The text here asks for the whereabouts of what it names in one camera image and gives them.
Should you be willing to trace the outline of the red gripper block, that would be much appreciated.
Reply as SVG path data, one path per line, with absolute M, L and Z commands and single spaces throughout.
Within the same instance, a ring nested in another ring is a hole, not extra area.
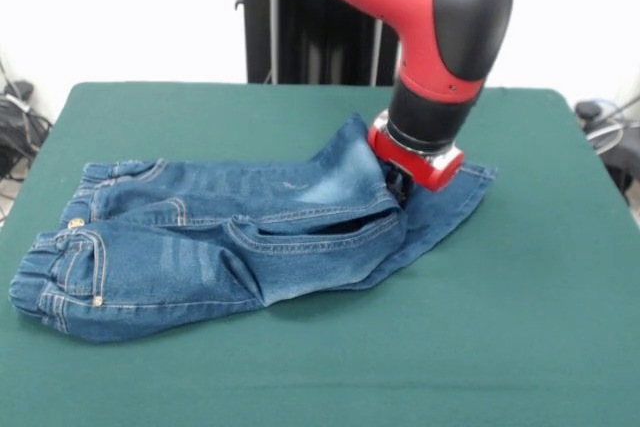
M 450 183 L 464 160 L 464 153 L 458 147 L 452 145 L 436 154 L 412 150 L 391 136 L 390 126 L 388 111 L 383 110 L 369 128 L 368 143 L 375 155 L 388 164 L 386 186 L 397 196 L 401 207 L 409 200 L 413 181 L 433 192 Z

